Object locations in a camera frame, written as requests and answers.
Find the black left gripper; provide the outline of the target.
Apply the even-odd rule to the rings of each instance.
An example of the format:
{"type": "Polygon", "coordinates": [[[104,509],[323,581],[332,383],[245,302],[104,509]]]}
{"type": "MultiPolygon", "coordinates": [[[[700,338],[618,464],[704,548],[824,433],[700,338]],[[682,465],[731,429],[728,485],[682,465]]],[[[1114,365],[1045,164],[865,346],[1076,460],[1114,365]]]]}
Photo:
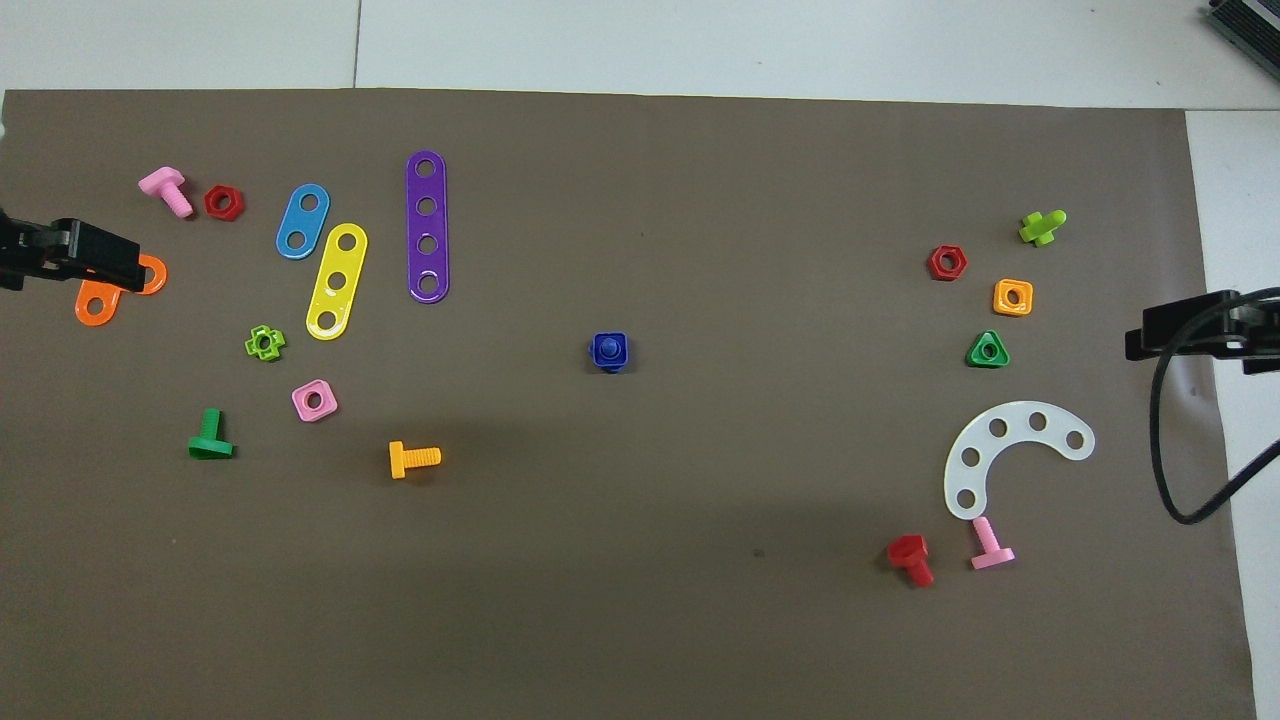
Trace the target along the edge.
{"type": "Polygon", "coordinates": [[[76,218],[26,222],[1,210],[0,288],[23,290],[23,275],[74,275],[140,292],[146,283],[141,246],[76,218]]]}

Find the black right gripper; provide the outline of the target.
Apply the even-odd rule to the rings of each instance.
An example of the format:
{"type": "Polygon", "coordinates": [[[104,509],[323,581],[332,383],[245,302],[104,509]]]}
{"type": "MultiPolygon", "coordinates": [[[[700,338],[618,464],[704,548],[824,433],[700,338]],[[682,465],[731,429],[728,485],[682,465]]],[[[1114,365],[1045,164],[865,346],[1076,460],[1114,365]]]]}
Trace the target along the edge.
{"type": "Polygon", "coordinates": [[[1272,372],[1279,360],[1279,288],[1219,290],[1146,307],[1139,327],[1124,336],[1125,359],[1157,357],[1188,322],[1222,302],[1230,306],[1203,319],[1172,354],[1242,360],[1244,375],[1272,372]]]}

